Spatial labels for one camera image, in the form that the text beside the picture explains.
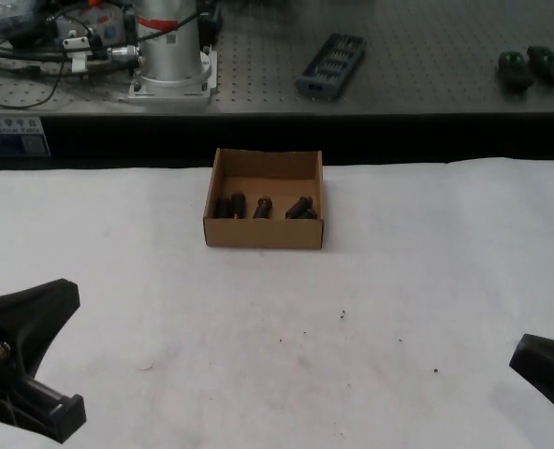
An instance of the bolt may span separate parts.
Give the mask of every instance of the bolt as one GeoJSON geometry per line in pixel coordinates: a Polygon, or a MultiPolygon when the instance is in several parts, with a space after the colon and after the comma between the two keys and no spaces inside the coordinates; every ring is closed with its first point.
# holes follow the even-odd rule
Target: bolt
{"type": "Polygon", "coordinates": [[[246,216],[246,195],[242,192],[236,192],[231,196],[231,206],[233,208],[233,218],[236,220],[246,216]]]}
{"type": "Polygon", "coordinates": [[[299,220],[316,220],[318,215],[312,209],[305,210],[300,216],[296,217],[299,220]]]}
{"type": "Polygon", "coordinates": [[[258,207],[256,208],[255,218],[269,218],[269,211],[273,207],[273,202],[269,196],[261,196],[258,199],[258,207]]]}
{"type": "Polygon", "coordinates": [[[298,202],[285,213],[285,218],[298,218],[305,210],[313,206],[313,199],[309,196],[301,196],[298,202]]]}
{"type": "Polygon", "coordinates": [[[8,343],[0,343],[0,361],[4,362],[11,356],[11,347],[8,343]]]}
{"type": "Polygon", "coordinates": [[[231,201],[228,198],[217,199],[214,218],[231,218],[231,201]]]}

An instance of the open cardboard box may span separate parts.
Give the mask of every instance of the open cardboard box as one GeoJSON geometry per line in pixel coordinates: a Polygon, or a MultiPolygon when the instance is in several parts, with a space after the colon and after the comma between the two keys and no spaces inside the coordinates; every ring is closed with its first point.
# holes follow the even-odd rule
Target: open cardboard box
{"type": "Polygon", "coordinates": [[[217,150],[204,210],[207,245],[320,249],[324,217],[321,152],[217,150]],[[245,218],[214,218],[217,198],[236,192],[246,195],[245,218]],[[261,196],[272,200],[269,219],[252,218],[261,196]],[[316,220],[285,219],[301,196],[313,198],[316,220]]]}

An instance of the wire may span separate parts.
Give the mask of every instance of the wire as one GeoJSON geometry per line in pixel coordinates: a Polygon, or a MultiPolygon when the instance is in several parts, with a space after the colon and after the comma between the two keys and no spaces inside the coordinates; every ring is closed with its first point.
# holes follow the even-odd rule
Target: wire
{"type": "MultiPolygon", "coordinates": [[[[90,68],[87,73],[64,73],[62,78],[81,78],[81,77],[98,77],[102,75],[108,75],[111,73],[123,72],[124,70],[134,70],[138,68],[136,61],[127,62],[122,64],[105,66],[104,68],[90,68]]],[[[58,73],[44,72],[40,70],[39,65],[28,65],[26,67],[3,67],[0,66],[0,72],[11,73],[13,75],[26,75],[31,79],[37,78],[56,78],[58,73]]]]}
{"type": "MultiPolygon", "coordinates": [[[[191,14],[190,16],[186,17],[183,21],[177,23],[175,26],[172,26],[172,27],[168,28],[167,30],[158,31],[156,33],[152,33],[152,34],[147,35],[147,36],[138,37],[137,39],[126,40],[125,42],[120,42],[118,44],[108,44],[108,45],[101,45],[101,46],[98,46],[98,47],[91,47],[90,51],[104,51],[104,50],[107,50],[107,49],[117,49],[117,48],[125,47],[127,45],[137,45],[141,42],[146,42],[147,40],[156,39],[157,37],[164,36],[164,35],[167,35],[169,33],[173,33],[174,31],[178,31],[180,28],[182,28],[183,26],[185,26],[186,24],[188,24],[192,20],[197,19],[198,16],[200,14],[202,14],[203,12],[206,12],[211,7],[211,5],[212,4],[210,4],[207,7],[201,9],[200,11],[195,12],[194,14],[191,14]]],[[[22,52],[16,53],[14,50],[10,50],[10,49],[0,49],[0,51],[5,51],[5,52],[11,53],[13,55],[13,56],[9,56],[9,55],[6,55],[3,52],[1,52],[0,53],[0,58],[4,58],[4,59],[17,59],[17,60],[23,60],[23,61],[39,61],[39,62],[43,62],[43,63],[62,62],[62,61],[59,60],[58,56],[56,57],[56,59],[54,59],[55,58],[54,56],[49,56],[49,55],[47,56],[45,53],[42,53],[42,52],[38,53],[38,52],[30,52],[30,51],[23,52],[22,51],[22,52]]],[[[63,55],[66,55],[67,53],[73,53],[73,52],[77,52],[77,51],[83,51],[83,49],[67,49],[65,51],[47,51],[47,52],[48,53],[57,53],[57,54],[62,53],[63,55]]]]}
{"type": "Polygon", "coordinates": [[[72,17],[72,16],[68,16],[66,14],[63,14],[61,17],[67,19],[68,21],[70,22],[75,22],[76,24],[78,24],[81,28],[83,28],[85,31],[86,31],[86,35],[89,37],[89,38],[92,38],[92,31],[90,30],[90,28],[88,28],[88,25],[86,25],[84,22],[82,22],[80,19],[77,19],[75,17],[72,17]]]}
{"type": "MultiPolygon", "coordinates": [[[[54,20],[56,21],[59,17],[64,17],[67,12],[70,12],[74,9],[82,8],[81,5],[84,5],[84,4],[77,4],[77,5],[72,5],[70,7],[64,7],[63,9],[61,9],[61,11],[57,12],[53,16],[54,20]]],[[[137,39],[133,39],[133,41],[131,41],[131,42],[130,41],[125,41],[125,42],[119,43],[119,44],[102,45],[102,46],[98,46],[98,47],[91,47],[90,51],[103,51],[103,50],[107,50],[107,49],[115,49],[115,48],[124,47],[126,45],[137,45],[138,43],[146,42],[147,40],[152,40],[152,39],[155,39],[157,37],[167,35],[168,33],[178,31],[180,28],[185,26],[187,23],[193,21],[194,19],[197,19],[200,14],[205,12],[212,5],[213,4],[207,5],[202,10],[197,11],[194,14],[191,14],[190,16],[186,17],[183,21],[177,23],[173,27],[168,28],[167,30],[163,30],[163,31],[159,31],[157,33],[152,33],[152,34],[147,35],[147,36],[139,37],[137,39]]],[[[87,26],[85,25],[85,23],[82,26],[85,29],[88,29],[87,26]]],[[[11,36],[0,38],[0,48],[5,42],[7,42],[11,38],[12,38],[11,36]]],[[[63,57],[60,59],[60,61],[59,61],[58,57],[56,57],[56,58],[54,58],[52,56],[43,57],[43,55],[41,53],[40,54],[30,53],[30,52],[17,53],[16,51],[9,51],[8,53],[0,52],[0,58],[4,58],[4,59],[14,59],[14,60],[24,60],[24,61],[38,61],[38,62],[60,62],[61,63],[61,66],[59,68],[59,73],[56,76],[56,81],[52,85],[51,93],[46,98],[44,98],[43,100],[40,100],[36,103],[33,103],[31,105],[18,106],[18,105],[4,105],[4,104],[0,103],[0,108],[3,108],[3,109],[30,109],[30,108],[35,108],[37,106],[41,106],[41,105],[44,105],[45,103],[47,103],[54,96],[54,94],[56,93],[56,90],[59,87],[59,84],[61,83],[61,79],[64,77],[63,69],[65,68],[65,63],[68,61],[67,53],[76,52],[76,51],[83,51],[83,49],[68,49],[68,50],[63,49],[63,51],[57,51],[57,53],[61,53],[63,55],[63,57]]],[[[126,68],[127,67],[117,68],[117,71],[124,70],[126,68]]],[[[79,74],[71,74],[71,75],[86,76],[86,75],[88,75],[88,73],[79,73],[79,74]]]]}
{"type": "MultiPolygon", "coordinates": [[[[0,45],[3,45],[5,42],[7,42],[7,39],[5,37],[3,39],[0,39],[0,45]]],[[[61,78],[63,77],[63,68],[65,68],[65,61],[63,61],[61,63],[61,67],[59,68],[59,74],[56,78],[56,81],[52,85],[51,93],[46,98],[44,98],[43,100],[40,100],[36,103],[32,103],[31,105],[21,105],[21,106],[3,105],[2,103],[0,103],[0,108],[3,108],[3,109],[17,109],[17,110],[19,110],[19,109],[29,109],[29,108],[35,108],[36,106],[41,106],[41,105],[47,103],[54,96],[54,93],[56,92],[56,89],[59,87],[59,84],[61,83],[61,78]]]]}

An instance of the hex bolt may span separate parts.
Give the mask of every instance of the hex bolt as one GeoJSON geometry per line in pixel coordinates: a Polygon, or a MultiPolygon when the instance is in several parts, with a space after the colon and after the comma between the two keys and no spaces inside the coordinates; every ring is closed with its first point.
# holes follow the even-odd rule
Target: hex bolt
{"type": "Polygon", "coordinates": [[[313,199],[309,196],[301,196],[298,202],[285,213],[285,218],[298,218],[305,210],[313,206],[313,199]]]}
{"type": "Polygon", "coordinates": [[[256,208],[255,218],[269,218],[269,211],[273,207],[273,202],[269,196],[261,196],[258,199],[258,207],[256,208]]]}
{"type": "Polygon", "coordinates": [[[229,198],[217,199],[214,218],[231,218],[231,201],[229,201],[229,198]]]}
{"type": "Polygon", "coordinates": [[[242,192],[236,192],[231,196],[231,207],[233,208],[233,218],[236,220],[246,216],[246,195],[242,192]]]}
{"type": "Polygon", "coordinates": [[[297,220],[316,220],[318,215],[312,209],[305,210],[302,214],[296,217],[297,220]]]}

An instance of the sticker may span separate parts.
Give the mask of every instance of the sticker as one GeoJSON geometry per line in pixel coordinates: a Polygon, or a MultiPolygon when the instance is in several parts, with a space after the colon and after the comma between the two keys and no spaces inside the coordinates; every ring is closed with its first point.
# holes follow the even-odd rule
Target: sticker
{"type": "Polygon", "coordinates": [[[50,155],[38,117],[0,117],[0,155],[50,155]]]}

